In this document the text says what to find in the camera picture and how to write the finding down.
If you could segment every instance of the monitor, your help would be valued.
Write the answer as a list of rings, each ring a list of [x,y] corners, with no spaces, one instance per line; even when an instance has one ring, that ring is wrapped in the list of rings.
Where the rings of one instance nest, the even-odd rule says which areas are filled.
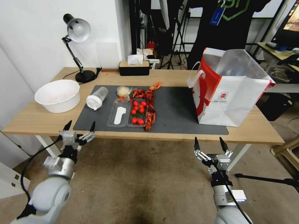
[[[272,42],[288,47],[299,47],[299,0],[295,2]]]

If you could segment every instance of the black t-shirt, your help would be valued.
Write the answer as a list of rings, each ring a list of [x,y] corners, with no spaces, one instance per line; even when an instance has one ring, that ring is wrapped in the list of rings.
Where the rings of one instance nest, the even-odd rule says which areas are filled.
[[[202,7],[196,41],[188,57],[189,64],[199,61],[204,48],[221,50],[244,49],[254,12],[261,11],[270,0],[226,0],[224,13],[217,26],[210,25],[211,18],[223,0],[193,1],[191,7]]]

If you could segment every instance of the gray mat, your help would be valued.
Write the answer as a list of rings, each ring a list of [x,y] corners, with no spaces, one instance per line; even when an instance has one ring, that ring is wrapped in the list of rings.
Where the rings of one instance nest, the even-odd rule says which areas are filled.
[[[95,86],[92,93],[101,86]],[[118,86],[104,86],[108,95],[100,109],[93,111],[85,104],[74,130],[89,130],[96,121],[96,131],[145,132],[144,128],[123,127],[109,128],[107,121],[114,100],[117,98]],[[133,86],[146,90],[148,86]],[[184,133],[184,134],[217,134],[227,135],[225,126],[198,124],[195,105],[191,91],[187,87],[160,87],[154,93],[154,109],[156,122],[152,133]]]

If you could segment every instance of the lamp arm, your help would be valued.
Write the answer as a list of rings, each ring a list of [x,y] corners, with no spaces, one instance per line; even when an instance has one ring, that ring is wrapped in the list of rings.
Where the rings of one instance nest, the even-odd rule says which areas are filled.
[[[80,69],[80,73],[81,75],[84,77],[84,71],[83,71],[83,65],[80,62],[80,60],[75,57],[74,53],[72,52],[72,50],[69,48],[69,42],[72,41],[71,39],[67,38],[68,35],[66,35],[65,37],[62,38],[62,41],[64,42],[64,44],[66,45],[68,51],[71,53],[76,65],[78,66],[78,68]]]

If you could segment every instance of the plastic cup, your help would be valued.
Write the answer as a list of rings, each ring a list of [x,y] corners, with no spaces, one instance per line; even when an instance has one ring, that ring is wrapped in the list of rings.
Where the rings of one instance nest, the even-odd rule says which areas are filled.
[[[103,101],[106,98],[107,94],[108,94],[108,89],[103,86],[100,87],[93,94],[89,95],[86,98],[87,106],[93,110],[99,109],[102,106]]]

